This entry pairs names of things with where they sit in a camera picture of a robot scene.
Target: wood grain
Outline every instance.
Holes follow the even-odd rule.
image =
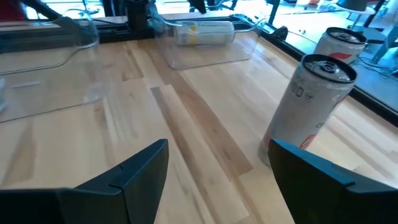
[[[154,40],[98,50],[104,80],[115,83],[106,98],[0,123],[0,188],[74,187],[167,138],[169,169],[155,223],[293,223],[257,147],[294,59],[265,40],[250,60],[182,71],[168,67]],[[79,100],[84,93],[57,93],[78,83],[59,71],[53,85],[41,89],[54,93],[45,99]],[[91,83],[93,69],[85,72]],[[398,129],[350,97],[308,150],[398,187]]]

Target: butcher block countertop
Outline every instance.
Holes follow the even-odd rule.
[[[33,116],[29,125],[1,123],[0,141],[14,141],[0,152],[2,189],[75,187],[166,138],[169,169],[156,223],[293,223],[257,148],[297,61],[262,39],[250,60],[179,71],[167,66],[153,39],[101,44],[98,57],[123,84],[131,145],[85,147],[104,142],[97,129],[109,127],[79,117],[90,107]],[[53,135],[62,139],[40,135],[50,123],[60,125]],[[398,187],[398,129],[351,97],[308,150]]]

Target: clear plastic bin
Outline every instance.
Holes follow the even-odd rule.
[[[208,12],[202,15],[188,13],[193,11],[189,7],[187,13],[160,14],[157,7],[166,12],[173,10],[151,2],[149,22],[155,31],[157,47],[174,69],[249,59],[266,21],[261,13],[265,1],[250,3],[238,3],[232,10],[233,3],[223,1],[208,6]]]
[[[79,13],[0,24],[0,189],[74,187],[128,146],[121,80],[104,73],[98,31]]]

